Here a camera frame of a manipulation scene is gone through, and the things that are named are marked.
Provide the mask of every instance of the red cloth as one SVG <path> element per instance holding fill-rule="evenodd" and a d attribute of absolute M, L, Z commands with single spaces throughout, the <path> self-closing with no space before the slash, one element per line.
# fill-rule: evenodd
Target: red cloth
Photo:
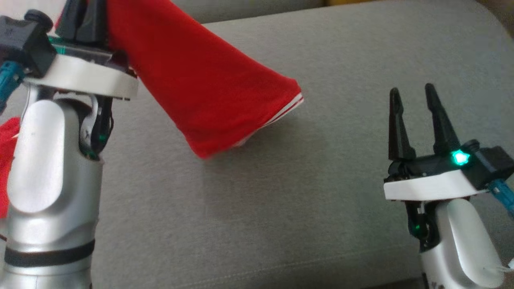
<path fill-rule="evenodd" d="M 127 52 L 199 157 L 250 136 L 300 93 L 170 0 L 108 0 L 107 15 L 110 46 Z"/>
<path fill-rule="evenodd" d="M 7 178 L 11 170 L 12 156 L 20 132 L 20 118 L 11 118 L 0 126 L 0 218 L 7 216 L 9 198 L 7 196 Z"/>

